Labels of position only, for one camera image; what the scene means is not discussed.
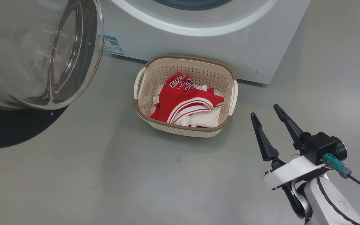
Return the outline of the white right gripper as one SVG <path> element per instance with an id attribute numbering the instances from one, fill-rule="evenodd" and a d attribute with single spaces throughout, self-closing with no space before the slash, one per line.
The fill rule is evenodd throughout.
<path id="1" fill-rule="evenodd" d="M 294 142 L 293 146 L 303 147 L 304 144 L 300 140 L 301 134 L 304 133 L 302 129 L 286 114 L 280 105 L 275 104 L 274 110 L 291 135 Z M 269 162 L 278 159 L 279 152 L 271 145 L 262 129 L 261 122 L 254 112 L 251 113 L 251 121 L 263 161 Z M 277 188 L 289 181 L 293 181 L 296 178 L 301 178 L 304 175 L 323 167 L 324 165 L 325 164 L 323 162 L 319 165 L 315 165 L 305 156 L 299 156 L 288 162 L 286 165 L 283 165 L 280 168 L 275 169 L 273 172 L 269 172 L 267 175 L 264 175 L 264 182 L 266 187 L 269 189 Z"/>

